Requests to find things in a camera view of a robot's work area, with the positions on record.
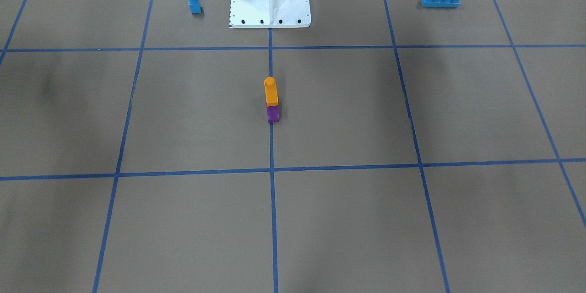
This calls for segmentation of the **long blue four-stud block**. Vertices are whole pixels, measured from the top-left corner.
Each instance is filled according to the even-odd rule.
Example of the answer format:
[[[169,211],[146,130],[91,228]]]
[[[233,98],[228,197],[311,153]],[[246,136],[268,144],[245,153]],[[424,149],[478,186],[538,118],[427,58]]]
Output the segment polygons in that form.
[[[461,0],[421,0],[422,7],[429,8],[457,8]]]

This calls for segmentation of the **orange trapezoid block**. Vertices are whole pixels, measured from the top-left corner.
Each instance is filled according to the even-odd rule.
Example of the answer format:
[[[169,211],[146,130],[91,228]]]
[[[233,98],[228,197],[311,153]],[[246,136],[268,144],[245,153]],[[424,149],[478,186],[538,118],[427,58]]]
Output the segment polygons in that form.
[[[280,104],[278,98],[278,91],[277,91],[277,83],[276,79],[272,76],[268,76],[264,80],[264,91],[265,91],[265,100],[267,107],[278,107]]]

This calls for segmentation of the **purple trapezoid block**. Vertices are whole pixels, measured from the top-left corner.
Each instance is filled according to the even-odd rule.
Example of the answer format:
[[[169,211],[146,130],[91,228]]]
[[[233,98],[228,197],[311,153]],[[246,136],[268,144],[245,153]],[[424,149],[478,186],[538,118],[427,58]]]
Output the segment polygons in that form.
[[[268,123],[270,124],[280,122],[280,106],[272,105],[266,107],[266,117]]]

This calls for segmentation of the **small blue single-stud block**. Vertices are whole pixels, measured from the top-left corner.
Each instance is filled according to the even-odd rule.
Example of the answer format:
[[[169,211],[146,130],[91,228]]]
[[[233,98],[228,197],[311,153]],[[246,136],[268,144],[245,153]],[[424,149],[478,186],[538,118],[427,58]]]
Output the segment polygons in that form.
[[[201,7],[200,0],[188,0],[188,7],[189,7],[191,14],[201,14],[202,13],[202,7]]]

